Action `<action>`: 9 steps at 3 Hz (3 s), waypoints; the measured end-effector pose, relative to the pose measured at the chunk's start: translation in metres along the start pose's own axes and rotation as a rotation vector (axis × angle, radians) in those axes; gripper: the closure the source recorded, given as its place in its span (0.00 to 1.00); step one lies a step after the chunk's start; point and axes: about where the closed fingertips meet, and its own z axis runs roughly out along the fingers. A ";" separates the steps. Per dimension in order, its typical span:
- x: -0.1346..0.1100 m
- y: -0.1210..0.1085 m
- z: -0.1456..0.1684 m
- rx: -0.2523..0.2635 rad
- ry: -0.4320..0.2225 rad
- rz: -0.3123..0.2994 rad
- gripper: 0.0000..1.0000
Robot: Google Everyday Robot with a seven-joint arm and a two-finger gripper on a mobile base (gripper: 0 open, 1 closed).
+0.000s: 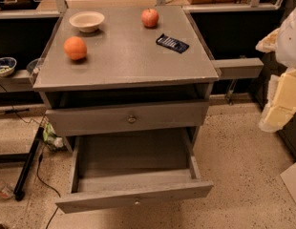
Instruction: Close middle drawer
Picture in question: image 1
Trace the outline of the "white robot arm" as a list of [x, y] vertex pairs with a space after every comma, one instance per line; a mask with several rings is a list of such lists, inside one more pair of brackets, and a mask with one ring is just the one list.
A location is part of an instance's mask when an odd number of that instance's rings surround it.
[[275, 52], [276, 61], [286, 67], [280, 76], [270, 76], [259, 122], [262, 131], [275, 133], [296, 114], [296, 8], [278, 29], [259, 41], [256, 50]]

